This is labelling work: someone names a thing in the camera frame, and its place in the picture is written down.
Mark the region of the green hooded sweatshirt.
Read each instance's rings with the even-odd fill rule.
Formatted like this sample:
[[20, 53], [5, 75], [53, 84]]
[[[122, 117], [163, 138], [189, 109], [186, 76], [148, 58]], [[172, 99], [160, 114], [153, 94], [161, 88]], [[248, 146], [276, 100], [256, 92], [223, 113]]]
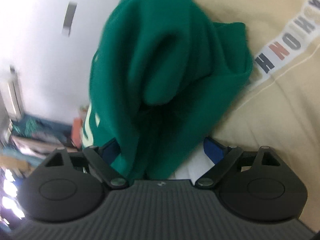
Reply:
[[243, 89], [253, 60], [241, 22], [212, 21], [193, 0], [121, 0], [89, 79], [85, 147], [129, 181], [169, 178]]

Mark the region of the patchwork bed quilt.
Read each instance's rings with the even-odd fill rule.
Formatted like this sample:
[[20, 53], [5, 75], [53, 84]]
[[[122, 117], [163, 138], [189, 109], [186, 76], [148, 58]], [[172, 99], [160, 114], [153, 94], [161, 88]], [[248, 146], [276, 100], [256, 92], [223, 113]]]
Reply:
[[270, 146], [308, 189], [301, 220], [319, 230], [319, 0], [195, 0], [217, 22], [243, 22], [254, 68], [211, 136]]

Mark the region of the teal patterned curtain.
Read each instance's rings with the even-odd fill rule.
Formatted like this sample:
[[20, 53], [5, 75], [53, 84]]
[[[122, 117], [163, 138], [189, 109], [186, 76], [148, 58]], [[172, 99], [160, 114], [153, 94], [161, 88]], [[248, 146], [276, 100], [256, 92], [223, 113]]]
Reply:
[[9, 138], [1, 145], [1, 155], [26, 161], [33, 167], [58, 147], [75, 149], [70, 125], [25, 115], [20, 121], [12, 121], [9, 127]]

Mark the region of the white air conditioner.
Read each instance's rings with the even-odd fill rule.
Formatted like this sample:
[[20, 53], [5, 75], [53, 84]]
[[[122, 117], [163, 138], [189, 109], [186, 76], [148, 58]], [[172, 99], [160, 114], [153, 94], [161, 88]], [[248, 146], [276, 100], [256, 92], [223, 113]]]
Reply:
[[18, 73], [13, 65], [8, 71], [1, 72], [1, 96], [5, 109], [12, 121], [24, 117], [24, 107]]

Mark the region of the grey wall switch panel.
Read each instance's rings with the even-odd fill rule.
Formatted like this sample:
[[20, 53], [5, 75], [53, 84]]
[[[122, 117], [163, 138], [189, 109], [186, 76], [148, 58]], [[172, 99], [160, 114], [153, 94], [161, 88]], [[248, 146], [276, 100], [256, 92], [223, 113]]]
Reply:
[[65, 18], [63, 21], [63, 26], [62, 26], [62, 35], [70, 36], [76, 7], [77, 7], [77, 3], [75, 2], [68, 3], [66, 13], [65, 13]]

